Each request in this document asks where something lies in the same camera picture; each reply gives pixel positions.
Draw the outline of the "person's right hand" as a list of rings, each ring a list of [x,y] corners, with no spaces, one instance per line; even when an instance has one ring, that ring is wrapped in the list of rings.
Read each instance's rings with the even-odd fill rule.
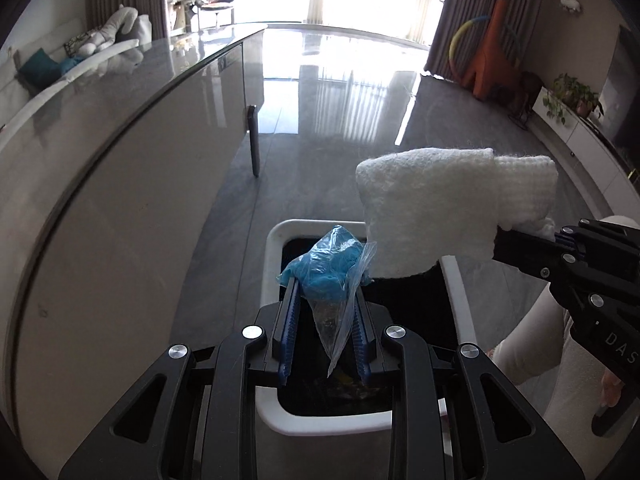
[[[606,368],[601,378],[600,407],[614,408],[620,402],[624,383],[612,370]]]

